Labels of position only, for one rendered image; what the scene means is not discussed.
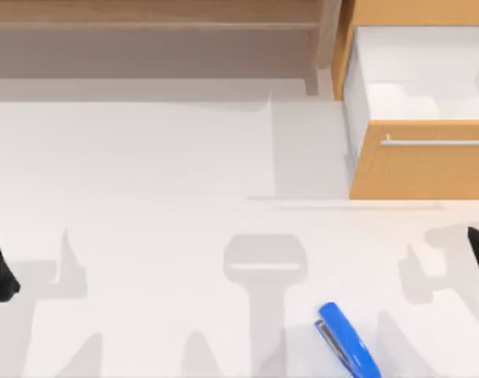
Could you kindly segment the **brown wooden shelf unit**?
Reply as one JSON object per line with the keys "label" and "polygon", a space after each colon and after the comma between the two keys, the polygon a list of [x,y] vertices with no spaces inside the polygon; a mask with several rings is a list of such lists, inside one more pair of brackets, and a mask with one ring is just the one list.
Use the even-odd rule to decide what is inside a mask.
{"label": "brown wooden shelf unit", "polygon": [[301,80],[342,0],[0,0],[0,79]]}

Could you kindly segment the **pale wooden drawer front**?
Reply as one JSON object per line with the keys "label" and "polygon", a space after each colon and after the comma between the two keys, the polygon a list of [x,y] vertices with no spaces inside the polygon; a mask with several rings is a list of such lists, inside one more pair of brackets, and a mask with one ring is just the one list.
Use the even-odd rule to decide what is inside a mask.
{"label": "pale wooden drawer front", "polygon": [[393,139],[479,139],[479,120],[370,120],[351,199],[479,200],[479,146],[381,146]]}

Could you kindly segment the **blue stapler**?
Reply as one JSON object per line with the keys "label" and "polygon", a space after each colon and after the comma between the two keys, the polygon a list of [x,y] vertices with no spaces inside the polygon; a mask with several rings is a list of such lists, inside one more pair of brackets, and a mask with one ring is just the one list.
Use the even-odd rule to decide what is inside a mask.
{"label": "blue stapler", "polygon": [[327,302],[317,313],[315,328],[351,378],[382,378],[373,356],[341,308]]}

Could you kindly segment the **pulled-out drawer grey inside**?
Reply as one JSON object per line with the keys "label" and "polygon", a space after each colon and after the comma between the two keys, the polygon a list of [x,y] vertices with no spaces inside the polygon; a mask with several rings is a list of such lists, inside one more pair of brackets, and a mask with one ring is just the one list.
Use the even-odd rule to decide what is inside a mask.
{"label": "pulled-out drawer grey inside", "polygon": [[479,120],[479,26],[357,28],[343,104],[352,181],[370,120]]}

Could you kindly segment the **pale wooden cabinet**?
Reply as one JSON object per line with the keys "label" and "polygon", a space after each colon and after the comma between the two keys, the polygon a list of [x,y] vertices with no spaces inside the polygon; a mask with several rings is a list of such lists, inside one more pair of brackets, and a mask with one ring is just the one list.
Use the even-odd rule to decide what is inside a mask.
{"label": "pale wooden cabinet", "polygon": [[331,61],[337,101],[358,26],[479,26],[479,0],[342,0]]}

